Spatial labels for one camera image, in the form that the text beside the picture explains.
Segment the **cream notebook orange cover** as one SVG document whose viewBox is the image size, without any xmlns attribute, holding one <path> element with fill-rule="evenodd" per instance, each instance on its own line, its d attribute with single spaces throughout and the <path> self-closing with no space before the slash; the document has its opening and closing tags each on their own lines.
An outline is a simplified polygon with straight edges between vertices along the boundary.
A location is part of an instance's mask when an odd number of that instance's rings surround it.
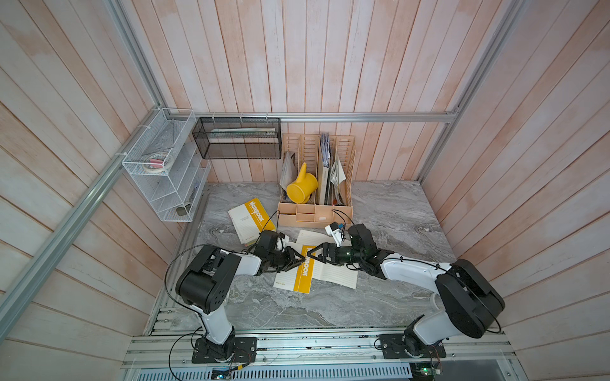
<svg viewBox="0 0 610 381">
<path fill-rule="evenodd" d="M 240 242 L 244 245 L 254 243 L 262 230 L 276 230 L 273 218 L 258 198 L 236 206 L 229 210 L 228 214 Z"/>
<path fill-rule="evenodd" d="M 312 246 L 303 246 L 297 243 L 290 243 L 288 246 L 297 250 L 301 255 L 306 257 L 306 260 L 297 268 L 277 273 L 273 287 L 308 295 L 311 291 L 311 281 L 315 267 L 315 261 L 307 256 L 307 251 L 312 249 Z"/>
</svg>

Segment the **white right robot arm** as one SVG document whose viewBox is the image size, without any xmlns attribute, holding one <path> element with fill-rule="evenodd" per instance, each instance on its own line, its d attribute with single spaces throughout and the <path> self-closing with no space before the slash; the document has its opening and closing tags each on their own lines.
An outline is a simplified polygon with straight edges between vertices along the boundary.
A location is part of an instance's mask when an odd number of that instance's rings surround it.
<svg viewBox="0 0 610 381">
<path fill-rule="evenodd" d="M 403 333 L 401 342 L 412 357 L 459 334 L 482 338 L 505 309 L 500 294 L 468 260 L 433 263 L 381 249 L 363 224 L 351 225 L 348 234 L 350 246 L 325 242 L 308 250 L 308 257 L 379 279 L 413 284 L 441 298 L 438 311 L 418 317 Z"/>
</svg>

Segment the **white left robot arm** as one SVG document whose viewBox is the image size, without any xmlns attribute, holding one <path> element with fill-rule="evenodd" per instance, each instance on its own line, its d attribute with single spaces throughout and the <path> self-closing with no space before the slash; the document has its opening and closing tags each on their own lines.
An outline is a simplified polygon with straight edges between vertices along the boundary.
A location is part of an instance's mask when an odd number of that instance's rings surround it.
<svg viewBox="0 0 610 381">
<path fill-rule="evenodd" d="M 236 276 L 286 272 L 306 262 L 285 238 L 282 233 L 264 230 L 242 252 L 205 244 L 176 281 L 177 295 L 199 316 L 209 343 L 224 345 L 234 334 L 225 299 Z"/>
</svg>

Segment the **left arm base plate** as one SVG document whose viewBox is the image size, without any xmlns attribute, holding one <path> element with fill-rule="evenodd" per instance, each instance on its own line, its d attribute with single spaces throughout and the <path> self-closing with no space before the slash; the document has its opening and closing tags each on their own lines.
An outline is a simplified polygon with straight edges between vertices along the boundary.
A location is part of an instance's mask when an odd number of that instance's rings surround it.
<svg viewBox="0 0 610 381">
<path fill-rule="evenodd" d="M 252 363 L 256 360 L 257 338 L 228 338 L 225 344 L 215 344 L 206 338 L 195 342 L 194 364 Z"/>
</svg>

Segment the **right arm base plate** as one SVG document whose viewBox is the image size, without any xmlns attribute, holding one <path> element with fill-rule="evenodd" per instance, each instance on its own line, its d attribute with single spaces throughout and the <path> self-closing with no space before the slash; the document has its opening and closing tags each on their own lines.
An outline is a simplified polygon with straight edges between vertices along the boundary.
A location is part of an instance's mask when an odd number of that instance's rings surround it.
<svg viewBox="0 0 610 381">
<path fill-rule="evenodd" d="M 443 359 L 446 350 L 443 343 L 424 344 L 420 339 L 405 333 L 382 334 L 378 337 L 376 347 L 383 352 L 384 359 Z"/>
</svg>

